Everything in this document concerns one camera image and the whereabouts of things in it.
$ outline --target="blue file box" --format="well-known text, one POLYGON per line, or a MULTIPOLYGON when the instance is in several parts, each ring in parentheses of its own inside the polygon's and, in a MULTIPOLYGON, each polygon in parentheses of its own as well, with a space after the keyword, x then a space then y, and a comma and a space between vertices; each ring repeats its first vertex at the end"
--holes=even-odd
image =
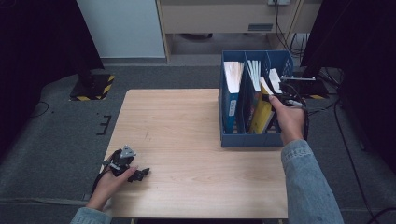
POLYGON ((249 78, 247 60, 260 60, 262 76, 268 81, 270 69, 275 68, 280 76, 291 77, 293 72, 293 60, 287 50, 224 50, 221 57, 221 74, 219 81, 219 131, 222 147, 282 147, 280 129, 275 121, 276 131, 273 133, 253 134, 245 131, 243 116, 243 101, 245 87, 241 81, 238 102, 236 106, 235 128, 233 133, 226 133, 223 125, 223 91, 227 88, 224 62, 244 62, 245 69, 242 79, 249 78))

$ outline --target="denim jacket sleeve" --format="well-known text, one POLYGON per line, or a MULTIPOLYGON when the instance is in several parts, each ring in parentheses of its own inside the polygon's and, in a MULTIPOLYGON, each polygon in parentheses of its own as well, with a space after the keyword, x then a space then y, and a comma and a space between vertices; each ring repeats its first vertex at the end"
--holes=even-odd
POLYGON ((344 223, 337 202, 305 140, 282 149, 289 223, 344 223))
POLYGON ((71 224, 110 224, 111 217, 95 209, 81 207, 77 210, 71 224))

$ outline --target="yellow book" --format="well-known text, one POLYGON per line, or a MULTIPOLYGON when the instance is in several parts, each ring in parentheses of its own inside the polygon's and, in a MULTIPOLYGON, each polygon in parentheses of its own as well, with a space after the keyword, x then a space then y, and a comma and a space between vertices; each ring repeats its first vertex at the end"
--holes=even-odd
MULTIPOLYGON (((261 93, 265 95, 272 95, 270 88, 265 82, 263 77, 260 77, 260 88, 261 93)), ((260 99, 257 103, 256 110, 254 111, 253 120, 249 129, 250 133, 264 133, 268 128, 271 119, 273 118, 275 111, 271 103, 260 99)))

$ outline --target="right hand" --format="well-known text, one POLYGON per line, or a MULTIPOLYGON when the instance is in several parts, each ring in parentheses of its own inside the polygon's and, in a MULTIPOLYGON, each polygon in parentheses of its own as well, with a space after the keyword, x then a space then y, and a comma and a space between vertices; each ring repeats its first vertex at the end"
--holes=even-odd
POLYGON ((283 145, 297 139, 304 139, 304 111, 295 106, 285 106, 272 95, 269 96, 269 100, 276 110, 277 121, 282 129, 280 137, 283 145))

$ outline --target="black curtain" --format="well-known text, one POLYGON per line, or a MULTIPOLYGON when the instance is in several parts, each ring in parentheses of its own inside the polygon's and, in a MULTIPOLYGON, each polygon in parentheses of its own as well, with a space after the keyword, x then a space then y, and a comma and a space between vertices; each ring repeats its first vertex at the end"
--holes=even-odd
POLYGON ((338 90, 362 147, 378 152, 396 173, 396 1, 323 0, 306 46, 304 74, 344 71, 338 90))
POLYGON ((76 1, 0 1, 1 159, 45 85, 94 68, 103 65, 76 1))

